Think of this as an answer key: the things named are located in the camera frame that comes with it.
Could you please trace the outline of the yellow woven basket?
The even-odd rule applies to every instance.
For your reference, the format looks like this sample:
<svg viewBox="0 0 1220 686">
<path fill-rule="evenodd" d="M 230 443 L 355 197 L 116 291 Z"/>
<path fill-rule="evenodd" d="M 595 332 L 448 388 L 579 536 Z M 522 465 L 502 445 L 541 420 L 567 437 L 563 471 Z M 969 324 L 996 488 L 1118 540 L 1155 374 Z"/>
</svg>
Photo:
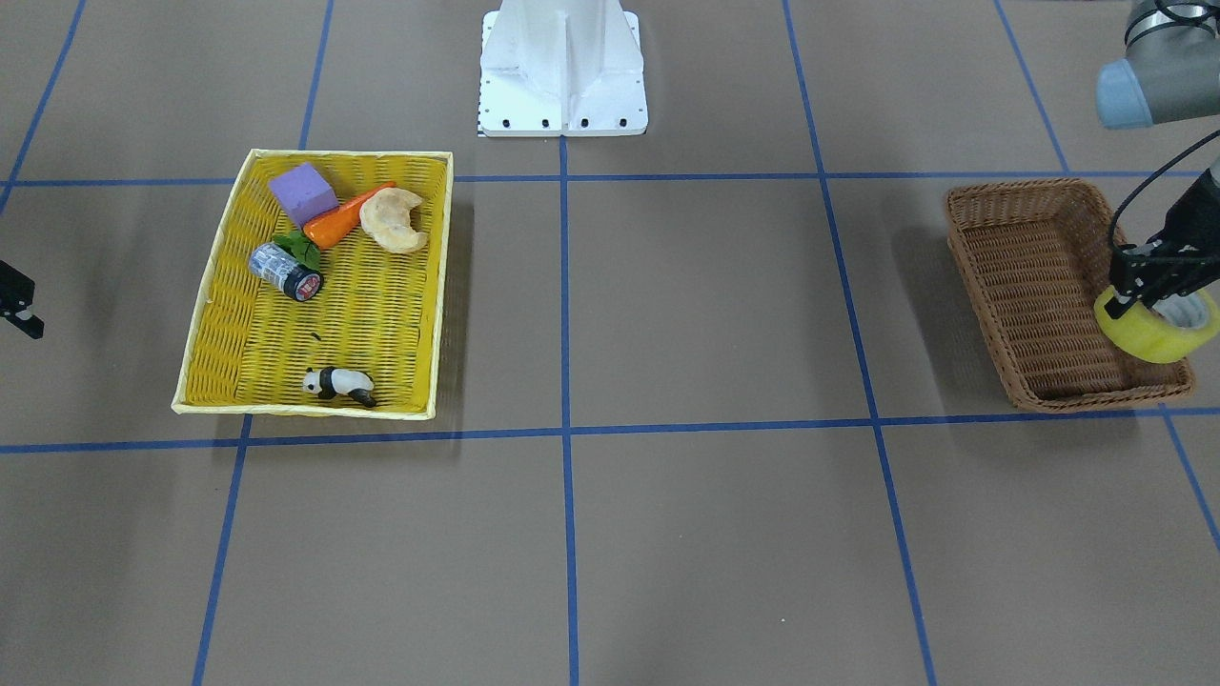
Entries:
<svg viewBox="0 0 1220 686">
<path fill-rule="evenodd" d="M 248 269 L 250 253 L 292 229 L 267 182 L 310 162 L 343 201 L 396 182 L 425 199 L 411 212 L 422 251 L 390 253 L 354 229 L 323 251 L 325 286 L 293 301 Z M 172 409 L 179 414 L 436 417 L 455 157 L 451 151 L 249 151 L 203 272 Z M 377 406 L 300 388 L 309 367 L 375 378 Z"/>
</svg>

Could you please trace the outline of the brown wicker basket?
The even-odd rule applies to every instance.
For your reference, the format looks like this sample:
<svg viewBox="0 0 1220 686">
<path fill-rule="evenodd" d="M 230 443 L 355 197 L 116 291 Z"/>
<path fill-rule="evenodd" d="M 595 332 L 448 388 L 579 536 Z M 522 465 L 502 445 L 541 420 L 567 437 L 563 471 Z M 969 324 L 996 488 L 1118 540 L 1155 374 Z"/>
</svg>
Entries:
<svg viewBox="0 0 1220 686">
<path fill-rule="evenodd" d="M 1024 413 L 1124 410 L 1186 398 L 1186 360 L 1120 352 L 1096 320 L 1111 208 L 1089 182 L 1042 178 L 946 192 L 948 247 L 1006 398 Z"/>
</svg>

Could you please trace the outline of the yellow tape roll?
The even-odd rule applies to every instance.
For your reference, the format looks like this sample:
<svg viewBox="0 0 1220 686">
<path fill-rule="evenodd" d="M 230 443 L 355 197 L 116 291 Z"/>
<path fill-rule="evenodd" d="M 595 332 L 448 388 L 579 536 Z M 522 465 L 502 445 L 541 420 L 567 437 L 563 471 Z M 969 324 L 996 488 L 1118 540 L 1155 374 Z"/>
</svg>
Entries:
<svg viewBox="0 0 1220 686">
<path fill-rule="evenodd" d="M 1214 339 L 1218 304 L 1207 291 L 1169 295 L 1153 308 L 1108 288 L 1093 303 L 1096 320 L 1120 352 L 1146 363 L 1177 363 Z"/>
</svg>

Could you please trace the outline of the purple foam cube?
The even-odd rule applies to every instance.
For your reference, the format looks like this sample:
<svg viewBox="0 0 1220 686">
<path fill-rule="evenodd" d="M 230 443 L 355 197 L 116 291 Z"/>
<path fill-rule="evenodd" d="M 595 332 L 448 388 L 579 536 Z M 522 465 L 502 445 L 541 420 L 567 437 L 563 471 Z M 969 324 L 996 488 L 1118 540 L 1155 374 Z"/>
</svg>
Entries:
<svg viewBox="0 0 1220 686">
<path fill-rule="evenodd" d="M 303 162 L 267 182 L 271 195 L 296 229 L 339 208 L 332 184 L 310 162 Z"/>
</svg>

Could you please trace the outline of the panda figurine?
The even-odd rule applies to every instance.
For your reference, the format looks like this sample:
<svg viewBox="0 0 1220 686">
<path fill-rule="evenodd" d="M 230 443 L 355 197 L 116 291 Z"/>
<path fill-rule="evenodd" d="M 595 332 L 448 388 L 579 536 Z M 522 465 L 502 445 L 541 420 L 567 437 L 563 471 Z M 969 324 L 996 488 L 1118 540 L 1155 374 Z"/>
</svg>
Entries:
<svg viewBox="0 0 1220 686">
<path fill-rule="evenodd" d="M 375 378 L 368 374 L 336 366 L 309 367 L 300 382 L 301 391 L 317 395 L 318 399 L 331 400 L 337 395 L 348 395 L 367 409 L 377 406 L 375 387 Z"/>
</svg>

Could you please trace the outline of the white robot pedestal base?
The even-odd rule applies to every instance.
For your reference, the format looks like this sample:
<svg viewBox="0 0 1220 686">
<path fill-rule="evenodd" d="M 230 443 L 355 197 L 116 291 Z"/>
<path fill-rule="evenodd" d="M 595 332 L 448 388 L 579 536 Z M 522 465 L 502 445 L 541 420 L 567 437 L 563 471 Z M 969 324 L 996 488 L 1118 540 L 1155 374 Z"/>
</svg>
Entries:
<svg viewBox="0 0 1220 686">
<path fill-rule="evenodd" d="M 479 21 L 477 131 L 642 135 L 640 20 L 619 1 L 501 1 Z"/>
</svg>

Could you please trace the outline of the tan bitten cookie toy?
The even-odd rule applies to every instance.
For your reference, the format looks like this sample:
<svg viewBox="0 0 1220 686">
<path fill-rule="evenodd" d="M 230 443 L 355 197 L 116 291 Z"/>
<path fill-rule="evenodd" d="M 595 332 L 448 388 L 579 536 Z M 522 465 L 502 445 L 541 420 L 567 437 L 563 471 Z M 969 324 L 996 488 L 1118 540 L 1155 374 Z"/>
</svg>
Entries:
<svg viewBox="0 0 1220 686">
<path fill-rule="evenodd" d="M 360 208 L 361 229 L 384 251 L 422 251 L 429 236 L 414 229 L 414 211 L 423 204 L 425 199 L 415 192 L 396 187 L 377 190 Z"/>
</svg>

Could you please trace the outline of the orange toy carrot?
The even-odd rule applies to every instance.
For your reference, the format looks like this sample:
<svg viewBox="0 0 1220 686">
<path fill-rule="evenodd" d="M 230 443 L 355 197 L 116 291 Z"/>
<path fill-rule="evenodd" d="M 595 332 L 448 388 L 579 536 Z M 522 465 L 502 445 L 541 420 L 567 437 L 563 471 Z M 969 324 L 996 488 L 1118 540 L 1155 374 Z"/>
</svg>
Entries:
<svg viewBox="0 0 1220 686">
<path fill-rule="evenodd" d="M 314 247 L 318 247 L 320 251 L 329 251 L 360 225 L 360 212 L 364 204 L 378 195 L 379 192 L 393 188 L 396 188 L 396 182 L 379 184 L 373 190 L 364 192 L 361 195 L 343 203 L 340 208 L 318 214 L 317 217 L 309 220 L 303 226 L 303 234 L 314 243 Z"/>
</svg>

